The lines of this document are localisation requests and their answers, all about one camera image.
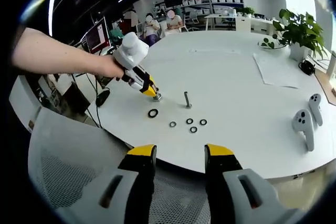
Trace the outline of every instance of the washer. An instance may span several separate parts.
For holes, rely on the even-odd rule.
[[[176,122],[172,121],[172,122],[169,123],[169,127],[170,127],[170,128],[173,128],[173,127],[175,127],[175,126],[176,126]]]
[[[191,127],[190,129],[189,129],[189,131],[190,131],[190,133],[196,133],[197,132],[197,127],[195,127],[195,126],[193,126],[193,127]]]
[[[194,122],[194,120],[192,118],[188,118],[185,122],[187,124],[192,124]]]
[[[148,117],[149,118],[154,118],[157,116],[157,114],[159,113],[159,111],[157,109],[151,109],[149,112],[148,112]]]
[[[199,121],[200,123],[200,125],[206,125],[207,123],[208,123],[208,121],[207,120],[205,120],[205,119],[201,119],[200,121]]]

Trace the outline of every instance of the white paper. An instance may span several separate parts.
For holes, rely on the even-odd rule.
[[[264,84],[299,88],[299,72],[293,60],[284,56],[253,54]]]

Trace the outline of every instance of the plant pot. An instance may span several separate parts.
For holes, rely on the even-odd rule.
[[[306,56],[310,53],[311,49],[307,47],[300,47],[298,43],[290,46],[289,58],[296,60],[297,62],[302,62]]]

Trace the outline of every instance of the hand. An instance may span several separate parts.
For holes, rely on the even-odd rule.
[[[119,77],[121,78],[125,73],[124,70],[118,66],[115,59],[111,55],[99,56],[99,72],[105,77]]]

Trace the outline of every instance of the white vr controller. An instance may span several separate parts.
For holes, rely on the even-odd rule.
[[[320,94],[313,94],[309,98],[308,104],[309,104],[309,108],[311,110],[311,113],[313,114],[317,124],[319,126],[322,126],[323,118],[322,118],[320,103],[321,103],[321,95]]]
[[[299,110],[292,121],[293,129],[296,132],[303,132],[306,136],[308,151],[314,150],[314,128],[311,114],[308,110]]]

